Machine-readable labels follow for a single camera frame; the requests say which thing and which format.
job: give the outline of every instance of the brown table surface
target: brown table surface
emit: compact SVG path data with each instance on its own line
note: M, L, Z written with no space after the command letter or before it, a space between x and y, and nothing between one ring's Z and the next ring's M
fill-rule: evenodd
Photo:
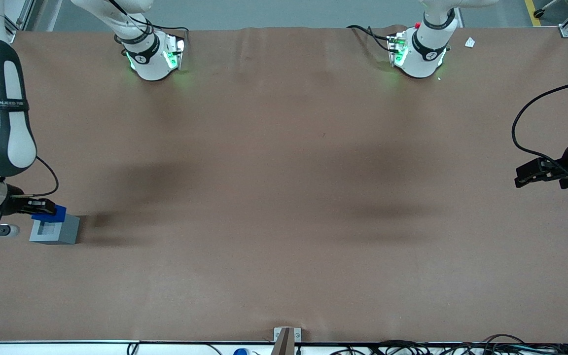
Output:
M19 33L52 198L88 217L74 247L7 218L0 339L568 342L568 191L514 188L533 156L510 138L568 83L568 39L451 44L411 79L352 30L193 32L151 83L111 34ZM519 139L559 157L568 91ZM41 164L9 181L53 184Z

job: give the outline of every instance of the yellow floor line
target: yellow floor line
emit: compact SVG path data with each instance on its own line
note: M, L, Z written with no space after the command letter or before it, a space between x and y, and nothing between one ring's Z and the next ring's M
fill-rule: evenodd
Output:
M525 0L525 7L527 7L527 12L530 13L530 20L532 21L532 26L534 27L540 26L540 20L534 17L534 11L536 11L536 7L534 7L534 1Z

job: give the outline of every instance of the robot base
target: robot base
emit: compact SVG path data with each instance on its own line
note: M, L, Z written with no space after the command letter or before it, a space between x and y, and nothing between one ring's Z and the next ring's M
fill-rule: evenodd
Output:
M408 76L426 78L442 65L446 49L435 60L424 60L422 55L413 48L412 37L415 31L415 27L410 27L404 32L397 33L395 37L388 38L389 48L398 50L398 53L390 52L390 63L392 67L401 69Z
M131 63L131 68L137 72L140 78L148 81L161 80L173 70L180 70L185 46L183 38L176 38L163 31L155 31L155 36L159 38L161 45L151 56L148 63L140 63L140 61L145 61L145 58L140 59L139 56L131 58L128 53L126 54Z

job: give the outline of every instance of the blue block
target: blue block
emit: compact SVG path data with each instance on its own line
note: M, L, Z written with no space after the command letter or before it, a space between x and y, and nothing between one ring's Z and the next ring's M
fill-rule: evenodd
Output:
M47 223L63 223L65 222L65 215L67 214L67 208L63 206L56 205L56 214L49 215L46 213L35 213L30 216L33 220L39 220L41 222Z

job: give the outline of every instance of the gray block with cutout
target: gray block with cutout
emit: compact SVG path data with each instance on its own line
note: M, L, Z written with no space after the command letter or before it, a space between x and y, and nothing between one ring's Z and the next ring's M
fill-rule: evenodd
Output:
M30 241L45 245L74 245L78 236L80 218L66 215L65 222L50 223L35 220Z

